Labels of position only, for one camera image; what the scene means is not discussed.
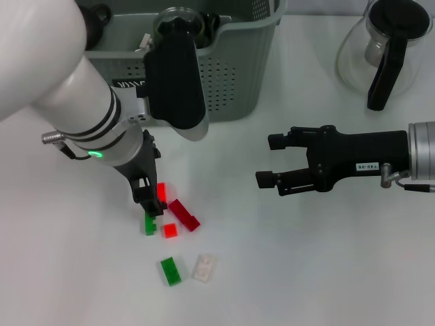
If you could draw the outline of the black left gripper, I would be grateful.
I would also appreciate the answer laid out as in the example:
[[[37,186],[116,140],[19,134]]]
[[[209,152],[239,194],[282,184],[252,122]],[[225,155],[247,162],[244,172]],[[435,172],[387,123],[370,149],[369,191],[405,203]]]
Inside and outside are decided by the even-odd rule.
[[[150,217],[163,215],[167,203],[162,201],[157,190],[156,159],[161,157],[154,143],[154,137],[144,130],[139,152],[126,164],[116,166],[128,182],[133,193],[133,200],[140,204]]]

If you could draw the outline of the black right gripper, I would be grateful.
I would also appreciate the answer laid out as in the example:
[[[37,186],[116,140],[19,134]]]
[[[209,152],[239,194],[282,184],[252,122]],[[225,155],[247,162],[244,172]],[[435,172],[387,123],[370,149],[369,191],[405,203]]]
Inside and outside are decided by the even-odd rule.
[[[308,168],[256,172],[258,187],[276,187],[280,196],[329,192],[342,179],[380,176],[386,164],[390,173],[410,169],[408,134],[404,130],[343,134],[334,126],[293,126],[287,134],[268,135],[268,144],[270,150],[307,148]]]

